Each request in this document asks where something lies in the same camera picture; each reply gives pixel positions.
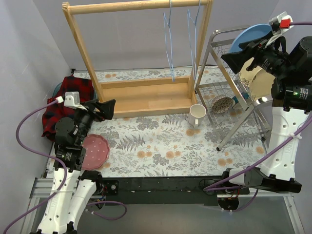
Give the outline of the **red plaid skirt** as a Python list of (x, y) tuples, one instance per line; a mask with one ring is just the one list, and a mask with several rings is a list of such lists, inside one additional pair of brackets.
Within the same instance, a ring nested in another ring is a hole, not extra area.
[(55, 140), (55, 126), (61, 118), (73, 118), (75, 109), (85, 110), (82, 104), (94, 99), (92, 81), (75, 76), (65, 77), (56, 97), (63, 97), (64, 102), (50, 104), (42, 115), (42, 136), (51, 141)]

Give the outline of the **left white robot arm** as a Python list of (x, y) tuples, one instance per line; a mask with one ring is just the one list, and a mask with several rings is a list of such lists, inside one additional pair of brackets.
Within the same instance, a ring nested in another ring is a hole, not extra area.
[(96, 171), (109, 157), (108, 141), (90, 134), (94, 121), (111, 120), (114, 99), (96, 99), (80, 104), (66, 97), (65, 106), (75, 110), (73, 118), (63, 117), (55, 125), (54, 177), (52, 198), (36, 230), (38, 234), (75, 234), (78, 221), (92, 195), (104, 192), (102, 175)]

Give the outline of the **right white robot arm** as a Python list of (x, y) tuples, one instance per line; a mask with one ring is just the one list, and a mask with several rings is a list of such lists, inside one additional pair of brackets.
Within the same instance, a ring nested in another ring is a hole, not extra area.
[(238, 186), (276, 193), (299, 193), (302, 185), (295, 180), (294, 163), (300, 133), (312, 122), (312, 38), (303, 37), (288, 54), (284, 37), (270, 45), (268, 37), (241, 43), (241, 51), (222, 55), (237, 74), (249, 59), (247, 71), (259, 66), (273, 75), (273, 127), (269, 153), (242, 171), (227, 169), (219, 182), (223, 192), (233, 193)]

